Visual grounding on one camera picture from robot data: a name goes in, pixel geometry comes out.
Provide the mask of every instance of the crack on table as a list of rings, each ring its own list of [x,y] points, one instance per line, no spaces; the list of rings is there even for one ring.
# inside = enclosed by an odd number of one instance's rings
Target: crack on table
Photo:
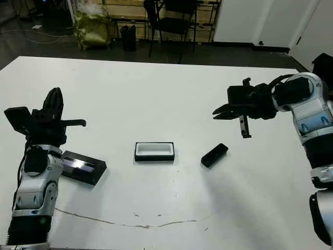
[[[169,226],[169,225],[172,225],[172,224],[181,224],[181,223],[197,222],[198,221],[198,220],[171,221],[171,222],[168,222],[168,223],[165,223],[165,224],[162,224],[162,225],[158,225],[158,226],[151,226],[151,225],[146,225],[146,226],[143,226],[143,225],[128,225],[128,224],[115,223],[115,222],[107,221],[107,220],[101,220],[101,219],[97,219],[97,218],[93,218],[93,217],[88,217],[88,216],[84,216],[84,215],[78,215],[76,213],[64,211],[64,210],[61,210],[59,208],[55,208],[55,210],[57,210],[59,212],[62,212],[64,214],[67,214],[67,215],[72,215],[72,216],[83,218],[83,219],[87,219],[87,220],[94,220],[94,221],[98,221],[98,222],[102,222],[102,223],[106,223],[106,224],[112,224],[112,225],[118,225],[118,226],[123,226],[123,227],[130,227],[130,228],[143,228],[143,229],[162,228],[162,227]]]

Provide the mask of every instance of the black rectangular box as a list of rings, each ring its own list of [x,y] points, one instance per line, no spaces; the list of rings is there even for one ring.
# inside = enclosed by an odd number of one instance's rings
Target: black rectangular box
[[[63,176],[91,185],[96,185],[106,169],[104,161],[70,151],[65,151],[61,159]]]

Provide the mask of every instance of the plastic bag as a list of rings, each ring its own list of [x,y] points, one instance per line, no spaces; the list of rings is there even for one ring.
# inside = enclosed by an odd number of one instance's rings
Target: plastic bag
[[[103,5],[78,3],[74,17],[74,34],[80,49],[108,46],[115,37],[116,23]]]

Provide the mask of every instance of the black remote control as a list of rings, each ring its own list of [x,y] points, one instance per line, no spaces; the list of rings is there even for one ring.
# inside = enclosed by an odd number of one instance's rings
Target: black remote control
[[[217,162],[222,156],[224,156],[228,151],[228,147],[223,143],[220,143],[218,146],[213,148],[210,152],[205,154],[201,158],[201,163],[206,167],[209,168],[215,162]]]

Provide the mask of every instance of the white wall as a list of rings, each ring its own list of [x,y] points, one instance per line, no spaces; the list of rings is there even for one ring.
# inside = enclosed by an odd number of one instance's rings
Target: white wall
[[[215,42],[290,47],[318,0],[223,0]]]
[[[274,0],[257,41],[265,46],[289,47],[294,33],[314,0]]]
[[[251,43],[266,0],[222,0],[215,42]]]
[[[333,56],[333,0],[321,0],[302,39],[290,55],[312,71],[312,61],[321,53]]]

